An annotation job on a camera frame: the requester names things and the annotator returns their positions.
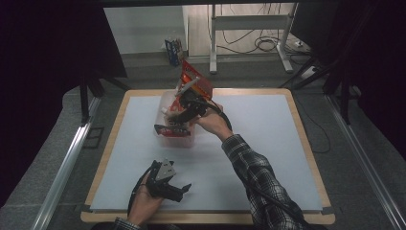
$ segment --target wall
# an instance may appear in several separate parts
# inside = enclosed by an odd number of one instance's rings
[[[168,36],[187,47],[182,6],[104,9],[120,54],[162,52]]]

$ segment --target white board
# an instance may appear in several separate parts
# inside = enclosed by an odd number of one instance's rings
[[[322,210],[314,179],[284,95],[214,96],[224,105],[235,134],[265,155],[290,197],[304,211]],[[246,211],[244,187],[216,136],[196,126],[190,149],[164,148],[153,125],[160,97],[131,97],[91,210],[126,210],[131,191],[153,160],[174,161],[169,184],[190,190],[181,202],[165,200],[163,210]]]

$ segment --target wooden frame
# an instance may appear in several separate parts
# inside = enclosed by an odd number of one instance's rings
[[[125,93],[122,105],[120,106],[119,113],[117,114],[116,121],[111,130],[110,136],[107,140],[107,144],[104,149],[104,153],[101,158],[98,170],[93,180],[92,186],[89,190],[89,194],[86,198],[85,205],[90,206],[99,185],[102,181],[105,169],[107,167],[108,160],[114,147],[114,143],[117,138],[120,126],[125,115],[125,110],[131,97],[145,97],[145,96],[160,96],[168,90],[129,90]],[[313,152],[305,134],[302,121],[299,116],[299,112],[296,108],[292,94],[287,89],[274,89],[274,88],[262,88],[262,89],[215,89],[214,95],[284,95],[287,99],[288,106],[290,108],[296,129],[298,130],[299,137],[304,147],[304,153],[307,159],[309,168],[312,171],[315,179],[317,191],[322,200],[322,207],[328,209],[331,207],[330,201],[327,196],[326,188],[320,176],[319,169],[314,159]],[[114,221],[116,217],[126,219],[126,213],[92,213],[89,211],[83,211],[80,215],[81,219],[85,222],[102,222],[102,221]],[[335,221],[335,215],[333,213],[322,214],[311,213],[304,214],[304,218],[309,223],[316,224],[332,224]],[[204,224],[252,224],[251,214],[208,214],[208,213],[174,213],[174,212],[158,212],[148,223],[204,223]]]

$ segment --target black curtain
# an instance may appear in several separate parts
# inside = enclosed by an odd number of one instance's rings
[[[100,74],[126,77],[102,8],[69,1],[2,1],[2,206],[52,130],[63,95],[81,78],[97,82]]]
[[[358,104],[406,159],[406,3],[380,1],[348,64]]]

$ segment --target clear plastic container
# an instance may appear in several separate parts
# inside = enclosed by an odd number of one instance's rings
[[[156,125],[165,126],[165,114],[162,112],[162,108],[168,108],[172,105],[175,100],[176,91],[167,91],[161,97],[161,102],[157,109],[157,116],[155,120]],[[194,125],[188,127],[188,131],[191,132],[190,136],[185,137],[166,137],[156,133],[155,129],[153,130],[156,138],[163,147],[171,148],[191,148],[194,144]]]

